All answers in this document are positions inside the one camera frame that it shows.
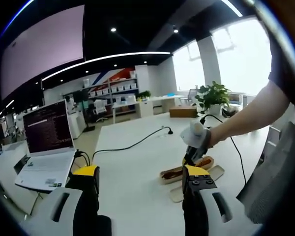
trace projection screen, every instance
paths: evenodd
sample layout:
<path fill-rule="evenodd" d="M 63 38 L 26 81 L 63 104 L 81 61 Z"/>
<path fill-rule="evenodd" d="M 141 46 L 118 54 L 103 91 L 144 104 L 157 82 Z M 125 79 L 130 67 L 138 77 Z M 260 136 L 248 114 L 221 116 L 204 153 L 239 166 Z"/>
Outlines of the projection screen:
<path fill-rule="evenodd" d="M 56 66 L 83 58 L 84 5 L 52 15 L 21 33 L 3 52 L 1 98 Z"/>

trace white laptop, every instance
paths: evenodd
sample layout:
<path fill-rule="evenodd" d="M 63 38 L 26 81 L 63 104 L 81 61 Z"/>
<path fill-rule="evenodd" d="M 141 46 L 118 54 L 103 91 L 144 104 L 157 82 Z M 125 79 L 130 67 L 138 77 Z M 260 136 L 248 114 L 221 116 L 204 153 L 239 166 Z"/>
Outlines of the white laptop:
<path fill-rule="evenodd" d="M 65 100 L 41 107 L 23 119 L 30 159 L 15 184 L 38 191 L 65 186 L 76 151 Z"/>

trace cardboard box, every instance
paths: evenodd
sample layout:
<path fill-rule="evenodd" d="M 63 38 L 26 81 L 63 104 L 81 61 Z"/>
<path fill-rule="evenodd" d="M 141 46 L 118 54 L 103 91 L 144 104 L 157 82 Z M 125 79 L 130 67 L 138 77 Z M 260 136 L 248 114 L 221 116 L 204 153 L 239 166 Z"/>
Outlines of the cardboard box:
<path fill-rule="evenodd" d="M 169 115 L 172 118 L 196 118 L 198 117 L 197 107 L 183 106 L 173 107 L 169 110 Z"/>

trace white desk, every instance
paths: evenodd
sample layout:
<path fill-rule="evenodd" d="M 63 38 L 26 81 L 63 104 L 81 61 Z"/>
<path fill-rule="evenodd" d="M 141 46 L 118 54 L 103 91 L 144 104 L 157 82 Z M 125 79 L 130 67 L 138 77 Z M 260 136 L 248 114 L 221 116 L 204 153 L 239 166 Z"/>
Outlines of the white desk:
<path fill-rule="evenodd" d="M 169 109 L 176 106 L 175 99 L 180 99 L 183 96 L 174 95 L 174 96 L 161 96 L 161 97 L 150 97 L 147 101 L 142 102 L 131 102 L 131 103 L 115 103 L 112 106 L 113 109 L 113 123 L 116 123 L 116 108 L 126 107 L 131 105 L 136 105 L 136 112 L 139 113 L 139 117 L 148 117 L 153 115 L 153 102 L 162 101 L 163 112 L 169 112 Z"/>
<path fill-rule="evenodd" d="M 25 154 L 28 154 L 28 146 L 25 141 L 20 142 L 14 150 L 7 150 L 11 145 L 2 147 L 3 153 L 0 156 L 0 182 L 5 192 L 12 201 L 25 213 L 30 214 L 38 196 L 37 192 L 21 188 L 14 184 L 17 173 L 14 166 Z"/>
<path fill-rule="evenodd" d="M 69 114 L 68 122 L 73 139 L 77 139 L 87 126 L 82 112 Z"/>
<path fill-rule="evenodd" d="M 128 147 L 162 125 L 170 126 L 174 132 L 168 135 L 165 129 L 131 149 L 95 156 L 93 163 L 100 167 L 99 214 L 112 219 L 116 236 L 184 235 L 182 205 L 169 198 L 170 190 L 181 183 L 162 185 L 159 174 L 181 165 L 187 146 L 179 135 L 190 120 L 170 118 L 165 113 L 102 127 L 96 150 Z M 206 126 L 218 124 L 214 118 L 206 118 Z M 268 127 L 234 137 L 247 180 L 258 163 L 267 133 Z M 232 141 L 228 138 L 220 142 L 207 155 L 225 169 L 217 186 L 236 196 L 244 179 Z"/>

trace floor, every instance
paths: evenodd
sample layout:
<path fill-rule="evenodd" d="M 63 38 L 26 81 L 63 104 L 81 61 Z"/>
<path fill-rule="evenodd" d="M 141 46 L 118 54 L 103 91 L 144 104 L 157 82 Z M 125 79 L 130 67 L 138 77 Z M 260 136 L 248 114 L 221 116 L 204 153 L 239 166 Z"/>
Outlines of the floor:
<path fill-rule="evenodd" d="M 158 115 L 163 113 L 162 107 L 155 107 L 154 108 L 154 115 Z M 131 114 L 125 114 L 121 116 L 116 117 L 116 123 L 125 122 L 133 119 L 137 119 L 138 116 L 136 113 Z M 106 125 L 113 124 L 113 118 L 109 118 L 108 120 L 104 122 L 98 122 L 96 124 L 91 124 L 91 126 L 95 125 L 95 129 L 93 131 L 82 133 L 81 136 L 78 139 L 74 140 L 74 145 L 76 149 L 79 149 L 81 151 L 85 151 L 90 158 L 92 158 L 93 153 L 95 152 L 96 144 L 98 141 L 98 137 L 100 134 L 101 127 Z M 74 164 L 72 166 L 71 172 L 74 172 L 75 170 L 79 169 L 80 167 L 86 166 L 86 162 L 84 158 L 79 157 L 74 161 Z M 47 197 L 47 194 L 39 194 L 36 203 L 34 205 L 34 208 L 32 210 L 32 216 L 37 214 L 38 206 L 43 201 L 43 199 Z"/>

